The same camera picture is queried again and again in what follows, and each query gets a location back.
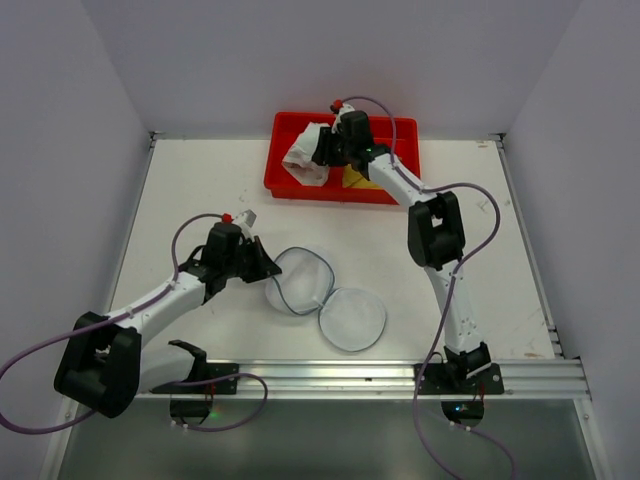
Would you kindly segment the white bra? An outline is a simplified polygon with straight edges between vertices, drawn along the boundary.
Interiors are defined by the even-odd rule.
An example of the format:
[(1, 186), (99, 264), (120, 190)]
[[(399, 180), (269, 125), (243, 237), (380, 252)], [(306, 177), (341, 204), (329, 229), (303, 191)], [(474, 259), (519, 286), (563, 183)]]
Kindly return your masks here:
[(322, 187), (328, 180), (329, 168), (319, 166), (312, 160), (324, 127), (330, 128), (327, 123), (309, 123), (281, 161), (285, 171), (302, 186)]

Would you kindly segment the yellow bra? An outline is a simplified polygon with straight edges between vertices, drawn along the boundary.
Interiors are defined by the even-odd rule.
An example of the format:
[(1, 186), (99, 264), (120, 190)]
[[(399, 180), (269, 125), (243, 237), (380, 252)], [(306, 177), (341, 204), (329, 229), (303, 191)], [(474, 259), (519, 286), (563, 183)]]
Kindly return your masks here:
[(376, 183), (365, 178), (351, 166), (344, 167), (341, 185), (346, 189), (380, 190)]

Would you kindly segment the white mesh laundry bag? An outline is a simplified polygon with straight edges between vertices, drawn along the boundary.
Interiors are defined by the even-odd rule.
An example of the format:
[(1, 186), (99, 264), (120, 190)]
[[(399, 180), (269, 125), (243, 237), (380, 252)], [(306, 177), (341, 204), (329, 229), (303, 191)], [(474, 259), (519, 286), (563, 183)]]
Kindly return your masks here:
[(295, 318), (314, 315), (326, 342), (349, 354), (368, 350), (382, 338), (388, 318), (383, 301), (367, 290), (340, 287), (327, 250), (291, 246), (274, 262), (281, 272), (267, 281), (265, 296), (275, 310)]

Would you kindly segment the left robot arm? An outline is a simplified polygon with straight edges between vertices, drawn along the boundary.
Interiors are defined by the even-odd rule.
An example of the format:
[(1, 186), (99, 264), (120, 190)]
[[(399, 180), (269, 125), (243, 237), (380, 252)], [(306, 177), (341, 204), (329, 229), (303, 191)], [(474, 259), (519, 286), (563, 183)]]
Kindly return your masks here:
[(255, 217), (225, 215), (204, 244), (138, 303), (75, 323), (54, 377), (57, 392), (108, 418), (122, 414), (142, 392), (210, 379), (207, 354), (182, 340), (147, 354), (149, 342), (186, 313), (210, 301), (231, 279), (250, 284), (280, 274), (252, 232)]

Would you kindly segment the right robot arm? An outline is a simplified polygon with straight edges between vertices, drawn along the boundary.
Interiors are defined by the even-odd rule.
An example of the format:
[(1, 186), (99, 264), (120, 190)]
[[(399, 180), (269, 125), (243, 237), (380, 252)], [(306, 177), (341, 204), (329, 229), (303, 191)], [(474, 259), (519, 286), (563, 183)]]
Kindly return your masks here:
[(466, 238), (458, 199), (450, 191), (428, 188), (391, 147), (376, 142), (365, 112), (349, 104), (332, 111), (333, 125), (320, 129), (312, 160), (320, 166), (352, 167), (407, 209), (409, 254), (432, 284), (444, 333), (444, 359), (428, 366), (421, 382), (431, 381), (441, 393), (460, 393), (491, 366), (491, 357), (463, 283)]

